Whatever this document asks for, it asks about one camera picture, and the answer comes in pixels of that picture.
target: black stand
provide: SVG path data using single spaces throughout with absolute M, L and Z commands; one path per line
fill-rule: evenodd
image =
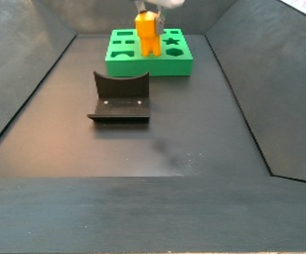
M 149 73 L 130 78 L 112 78 L 94 72 L 98 93 L 94 121 L 149 121 Z

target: orange block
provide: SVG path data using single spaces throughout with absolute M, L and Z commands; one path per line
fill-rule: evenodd
M 141 55 L 148 57 L 150 53 L 156 57 L 161 55 L 160 35 L 156 30 L 157 13 L 144 12 L 136 17 L 137 36 L 140 38 Z

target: green foam block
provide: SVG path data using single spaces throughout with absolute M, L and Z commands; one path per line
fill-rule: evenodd
M 142 57 L 134 29 L 113 30 L 105 64 L 109 76 L 191 75 L 193 57 L 180 29 L 165 29 L 161 35 L 161 56 Z

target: black plastic wall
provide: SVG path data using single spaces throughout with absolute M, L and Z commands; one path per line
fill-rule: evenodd
M 272 173 L 306 181 L 306 15 L 239 0 L 207 36 Z
M 137 11 L 133 1 L 45 0 L 43 2 L 79 34 L 110 34 L 113 29 L 134 26 Z M 235 2 L 236 0 L 187 0 L 181 8 L 169 12 L 166 26 L 181 28 L 184 34 L 203 35 Z
M 0 0 L 0 132 L 74 37 L 41 1 Z

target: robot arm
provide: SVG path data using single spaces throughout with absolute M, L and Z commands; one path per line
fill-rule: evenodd
M 144 12 L 145 9 L 145 2 L 152 3 L 158 6 L 158 8 L 164 9 L 174 9 L 179 8 L 185 0 L 136 0 L 137 10 L 138 12 Z
M 185 0 L 145 0 L 145 2 L 156 4 L 166 9 L 174 9 L 184 4 Z
M 166 9 L 179 8 L 184 4 L 185 0 L 134 0 L 134 1 L 136 1 L 138 13 L 142 13 L 146 11 L 145 2 L 157 5 L 158 17 L 156 20 L 156 23 L 157 23 L 156 29 L 157 29 L 157 34 L 161 35 L 164 33 L 164 27 L 165 27 Z

